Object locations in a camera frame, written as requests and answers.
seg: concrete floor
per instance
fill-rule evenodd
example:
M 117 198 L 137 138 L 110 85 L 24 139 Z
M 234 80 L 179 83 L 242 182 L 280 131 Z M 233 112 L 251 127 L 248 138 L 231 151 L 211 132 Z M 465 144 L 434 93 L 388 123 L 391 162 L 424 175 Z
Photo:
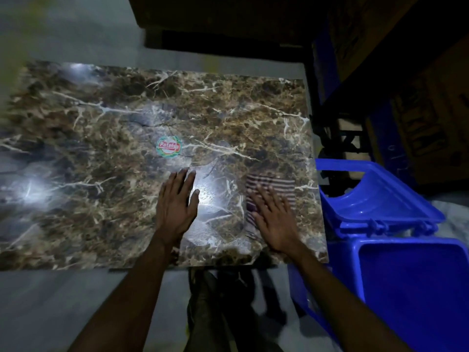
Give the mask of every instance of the concrete floor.
M 128 0 L 0 0 L 0 100 L 27 58 L 97 65 L 139 66 L 304 79 L 302 64 L 149 50 L 142 46 Z M 318 153 L 320 146 L 315 146 Z M 284 351 L 334 351 L 331 339 L 310 317 L 301 319 L 289 297 L 285 266 L 270 269 L 287 324 L 278 335 Z M 255 311 L 266 303 L 257 275 Z M 23 271 L 0 273 L 0 351 L 62 351 L 124 273 Z M 186 306 L 190 292 L 184 270 L 165 273 L 146 349 L 182 351 L 187 341 Z M 264 320 L 266 332 L 275 323 Z

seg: person's left arm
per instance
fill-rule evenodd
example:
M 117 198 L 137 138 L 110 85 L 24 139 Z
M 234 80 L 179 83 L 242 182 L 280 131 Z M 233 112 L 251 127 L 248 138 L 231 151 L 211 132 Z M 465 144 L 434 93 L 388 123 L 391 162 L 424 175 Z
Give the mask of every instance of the person's left arm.
M 69 351 L 142 351 L 173 245 L 197 216 L 196 176 L 172 173 L 161 186 L 148 248 L 79 333 Z

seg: blue bin lid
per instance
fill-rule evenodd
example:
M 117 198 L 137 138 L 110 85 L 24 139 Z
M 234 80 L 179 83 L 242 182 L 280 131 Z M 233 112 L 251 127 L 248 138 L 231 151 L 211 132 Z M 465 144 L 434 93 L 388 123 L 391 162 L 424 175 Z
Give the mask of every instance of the blue bin lid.
M 322 191 L 324 215 L 341 238 L 393 235 L 408 229 L 432 235 L 445 216 L 380 165 L 364 160 L 316 159 L 317 170 L 365 172 L 349 193 L 329 198 Z

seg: folded cloth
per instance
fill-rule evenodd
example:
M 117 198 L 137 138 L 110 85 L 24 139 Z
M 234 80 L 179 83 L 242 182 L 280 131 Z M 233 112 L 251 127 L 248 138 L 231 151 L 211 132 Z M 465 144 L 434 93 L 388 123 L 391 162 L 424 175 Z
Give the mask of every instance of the folded cloth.
M 277 192 L 278 195 L 284 195 L 292 210 L 295 210 L 295 181 L 287 179 L 274 178 L 272 176 L 260 176 L 255 174 L 249 174 L 246 177 L 246 191 L 251 189 L 256 192 L 260 197 L 260 194 L 256 191 L 256 186 L 260 184 L 264 189 L 268 190 L 269 186 L 272 186 L 273 189 Z M 246 222 L 244 223 L 244 230 L 246 231 L 246 236 L 257 241 L 263 241 L 260 234 L 259 228 L 256 225 L 256 221 L 253 212 L 261 214 L 260 210 L 256 207 L 256 204 L 252 199 L 246 197 Z

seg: blue plastic container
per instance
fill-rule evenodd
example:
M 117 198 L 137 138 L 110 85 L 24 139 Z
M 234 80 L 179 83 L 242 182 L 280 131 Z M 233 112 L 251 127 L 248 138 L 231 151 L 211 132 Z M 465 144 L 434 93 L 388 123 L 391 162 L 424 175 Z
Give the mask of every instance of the blue plastic container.
M 346 195 L 321 192 L 325 219 L 343 239 L 328 244 L 334 275 L 414 350 L 469 351 L 469 256 L 460 241 L 431 236 L 444 215 L 375 163 L 316 165 L 365 172 Z M 393 236 L 405 230 L 413 237 Z M 292 299 L 331 334 L 294 266 L 289 278 Z

